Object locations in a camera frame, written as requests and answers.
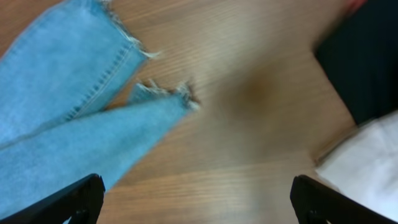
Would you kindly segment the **blue denim jeans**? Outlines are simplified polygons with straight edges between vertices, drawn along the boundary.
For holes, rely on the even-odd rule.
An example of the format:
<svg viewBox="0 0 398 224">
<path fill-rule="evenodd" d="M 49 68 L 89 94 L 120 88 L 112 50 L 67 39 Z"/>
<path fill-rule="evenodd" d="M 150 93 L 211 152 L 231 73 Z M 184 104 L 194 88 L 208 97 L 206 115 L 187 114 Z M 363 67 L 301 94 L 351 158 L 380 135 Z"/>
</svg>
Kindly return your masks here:
<svg viewBox="0 0 398 224">
<path fill-rule="evenodd" d="M 187 84 L 135 84 L 149 58 L 108 1 L 67 0 L 43 12 L 1 58 L 1 218 L 90 175 L 116 182 L 198 108 Z"/>
</svg>

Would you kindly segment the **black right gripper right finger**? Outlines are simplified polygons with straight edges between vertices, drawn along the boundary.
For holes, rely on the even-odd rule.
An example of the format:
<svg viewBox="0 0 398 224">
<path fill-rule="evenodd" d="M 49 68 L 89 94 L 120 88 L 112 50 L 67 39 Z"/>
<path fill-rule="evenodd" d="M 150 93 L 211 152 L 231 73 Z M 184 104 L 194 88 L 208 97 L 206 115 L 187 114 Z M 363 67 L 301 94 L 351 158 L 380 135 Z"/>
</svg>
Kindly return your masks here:
<svg viewBox="0 0 398 224">
<path fill-rule="evenodd" d="M 300 224 L 397 224 L 306 175 L 294 177 L 290 201 Z"/>
</svg>

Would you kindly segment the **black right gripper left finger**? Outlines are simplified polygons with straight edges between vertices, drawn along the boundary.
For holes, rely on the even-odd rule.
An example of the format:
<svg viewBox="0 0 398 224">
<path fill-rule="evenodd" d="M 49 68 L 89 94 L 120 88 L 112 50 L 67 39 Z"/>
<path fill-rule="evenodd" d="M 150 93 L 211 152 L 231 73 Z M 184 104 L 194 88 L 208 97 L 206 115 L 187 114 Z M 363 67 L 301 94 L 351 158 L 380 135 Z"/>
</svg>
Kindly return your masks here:
<svg viewBox="0 0 398 224">
<path fill-rule="evenodd" d="M 43 200 L 1 220 L 1 224 L 96 224 L 105 186 L 90 174 Z"/>
</svg>

